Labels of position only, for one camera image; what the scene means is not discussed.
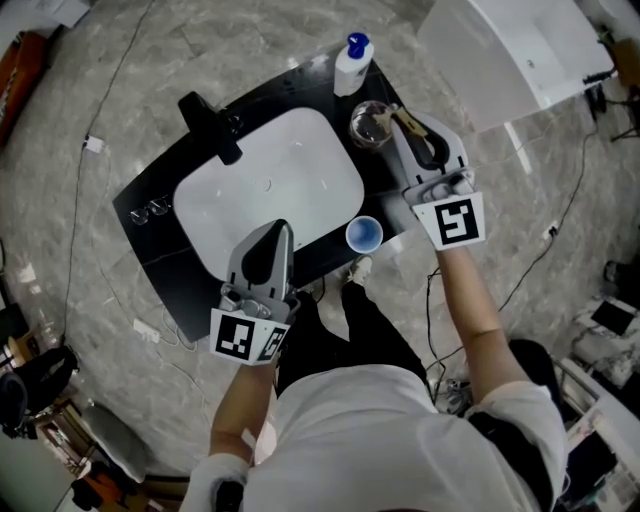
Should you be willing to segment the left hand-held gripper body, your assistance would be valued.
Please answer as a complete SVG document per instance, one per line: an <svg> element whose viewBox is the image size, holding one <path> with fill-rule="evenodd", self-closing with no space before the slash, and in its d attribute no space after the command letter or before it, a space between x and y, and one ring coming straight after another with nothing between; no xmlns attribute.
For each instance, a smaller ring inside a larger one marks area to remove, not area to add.
<svg viewBox="0 0 640 512"><path fill-rule="evenodd" d="M277 356L300 308L296 294L283 301L231 283L211 310L210 353L240 364L269 364Z"/></svg>

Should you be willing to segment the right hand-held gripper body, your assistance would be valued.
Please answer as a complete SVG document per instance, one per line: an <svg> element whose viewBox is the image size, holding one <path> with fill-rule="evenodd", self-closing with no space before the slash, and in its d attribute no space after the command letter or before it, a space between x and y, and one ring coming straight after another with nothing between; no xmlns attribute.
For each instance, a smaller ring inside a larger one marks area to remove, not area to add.
<svg viewBox="0 0 640 512"><path fill-rule="evenodd" d="M475 190L471 169L461 168L410 187L403 197L435 250L486 240L483 195Z"/></svg>

